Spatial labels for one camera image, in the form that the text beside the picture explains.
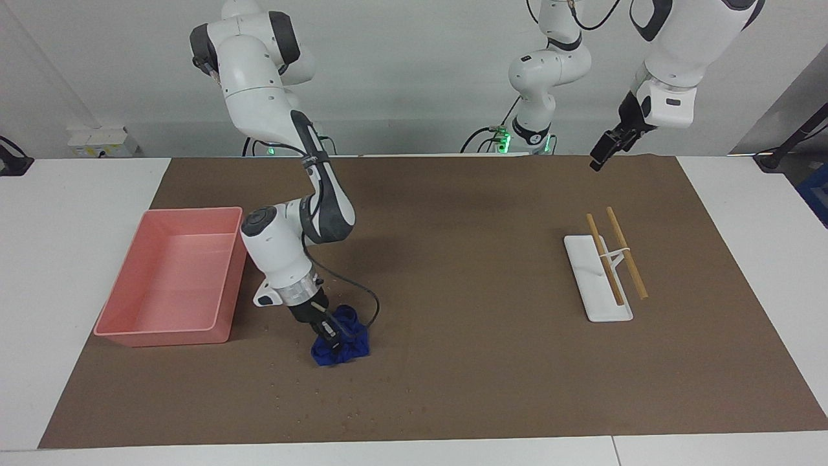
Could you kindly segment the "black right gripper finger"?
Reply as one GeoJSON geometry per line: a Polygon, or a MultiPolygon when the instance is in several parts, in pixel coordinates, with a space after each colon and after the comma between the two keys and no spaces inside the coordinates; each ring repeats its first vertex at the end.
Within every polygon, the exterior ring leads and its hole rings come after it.
{"type": "Polygon", "coordinates": [[[328,311],[320,311],[314,330],[320,338],[321,347],[330,354],[339,354],[343,350],[344,344],[348,342],[348,333],[328,311]]]}

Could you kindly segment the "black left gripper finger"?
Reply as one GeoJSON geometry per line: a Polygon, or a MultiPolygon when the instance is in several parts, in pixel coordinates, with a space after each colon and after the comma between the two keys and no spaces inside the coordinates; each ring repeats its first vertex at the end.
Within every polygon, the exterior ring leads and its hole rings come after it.
{"type": "Polygon", "coordinates": [[[599,172],[618,151],[629,151],[627,136],[629,135],[626,132],[605,132],[589,154],[592,158],[589,167],[599,172]]]}

